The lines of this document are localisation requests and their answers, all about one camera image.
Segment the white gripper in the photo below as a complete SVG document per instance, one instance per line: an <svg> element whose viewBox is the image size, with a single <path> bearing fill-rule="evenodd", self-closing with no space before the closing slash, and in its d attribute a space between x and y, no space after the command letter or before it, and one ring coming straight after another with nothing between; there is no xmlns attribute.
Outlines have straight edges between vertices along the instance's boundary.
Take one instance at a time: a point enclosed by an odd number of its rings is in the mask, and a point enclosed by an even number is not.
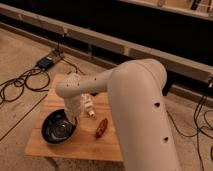
<svg viewBox="0 0 213 171"><path fill-rule="evenodd" d="M76 96L64 100L64 110L69 117L77 117L81 114L81 97Z"/></svg>

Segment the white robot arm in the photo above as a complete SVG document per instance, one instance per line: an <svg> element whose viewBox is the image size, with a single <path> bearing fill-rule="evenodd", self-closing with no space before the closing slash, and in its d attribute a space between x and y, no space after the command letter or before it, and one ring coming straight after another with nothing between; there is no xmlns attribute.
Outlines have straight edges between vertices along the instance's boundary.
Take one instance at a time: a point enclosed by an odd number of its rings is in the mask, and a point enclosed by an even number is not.
<svg viewBox="0 0 213 171"><path fill-rule="evenodd" d="M83 93L106 91L127 171L181 171L162 89L165 67L155 59L132 60L94 76L68 76L56 85L65 113L77 114Z"/></svg>

